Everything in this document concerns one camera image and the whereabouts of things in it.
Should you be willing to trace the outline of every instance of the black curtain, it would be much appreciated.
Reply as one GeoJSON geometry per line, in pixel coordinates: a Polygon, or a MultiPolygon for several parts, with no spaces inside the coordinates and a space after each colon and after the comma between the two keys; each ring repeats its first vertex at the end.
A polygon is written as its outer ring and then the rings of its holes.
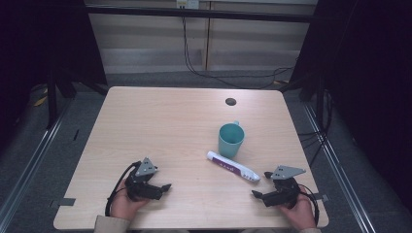
{"type": "MultiPolygon", "coordinates": [[[[326,88],[337,110],[371,164],[412,210],[408,187],[412,183],[412,2],[320,0],[319,4],[317,14],[345,16],[347,30],[328,30],[332,37],[317,26],[310,30],[293,78],[316,73],[325,65],[326,88]],[[343,35],[338,53],[331,63],[319,63],[322,47],[336,35],[343,35]]],[[[314,93],[316,81],[314,77],[302,86],[302,96],[314,93]]]]}
{"type": "Polygon", "coordinates": [[[46,83],[53,68],[60,79],[106,83],[87,13],[35,7],[84,5],[82,0],[3,1],[0,8],[0,143],[7,145],[30,89],[46,83]]]}

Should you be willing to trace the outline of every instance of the wall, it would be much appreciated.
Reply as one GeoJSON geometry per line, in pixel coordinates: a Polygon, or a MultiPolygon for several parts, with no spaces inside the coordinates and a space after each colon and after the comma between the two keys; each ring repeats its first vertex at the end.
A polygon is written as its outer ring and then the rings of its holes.
{"type": "MultiPolygon", "coordinates": [[[[312,15],[316,1],[201,1],[200,9],[312,15]]],[[[176,8],[176,1],[97,1],[150,8],[176,8]]],[[[186,71],[184,30],[178,17],[90,14],[106,73],[186,71]]],[[[273,70],[292,66],[307,23],[187,18],[189,57],[196,70],[273,70]]]]}

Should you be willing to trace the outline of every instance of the human hand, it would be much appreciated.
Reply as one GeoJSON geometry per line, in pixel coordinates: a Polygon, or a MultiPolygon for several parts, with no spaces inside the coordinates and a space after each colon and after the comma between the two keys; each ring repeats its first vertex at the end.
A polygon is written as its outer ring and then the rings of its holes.
{"type": "MultiPolygon", "coordinates": [[[[306,193],[305,188],[301,187],[300,191],[306,193]]],[[[312,214],[312,205],[307,196],[299,194],[296,205],[288,209],[285,205],[276,206],[289,220],[296,230],[316,228],[315,219],[312,214]]]]}
{"type": "Polygon", "coordinates": [[[121,181],[121,183],[119,184],[119,192],[116,194],[113,200],[110,216],[131,221],[136,216],[136,212],[140,208],[148,204],[150,199],[142,198],[137,202],[130,200],[130,198],[127,196],[124,181],[125,180],[121,181]]]}

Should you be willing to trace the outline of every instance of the teal mug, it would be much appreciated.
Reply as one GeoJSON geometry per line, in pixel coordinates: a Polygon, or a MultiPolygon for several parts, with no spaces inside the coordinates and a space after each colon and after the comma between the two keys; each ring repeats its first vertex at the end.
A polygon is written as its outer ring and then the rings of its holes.
{"type": "Polygon", "coordinates": [[[232,158],[239,151],[245,138],[245,131],[240,127],[239,121],[227,123],[219,130],[219,154],[232,158]]]}

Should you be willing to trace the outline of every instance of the power outlet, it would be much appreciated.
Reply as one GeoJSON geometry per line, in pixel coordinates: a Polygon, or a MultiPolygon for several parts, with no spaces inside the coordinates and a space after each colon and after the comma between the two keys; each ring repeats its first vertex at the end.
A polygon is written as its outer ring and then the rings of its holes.
{"type": "Polygon", "coordinates": [[[178,9],[195,9],[199,10],[199,0],[176,0],[178,9]]]}
{"type": "Polygon", "coordinates": [[[188,7],[188,0],[176,0],[176,7],[178,9],[186,9],[188,7]]]}

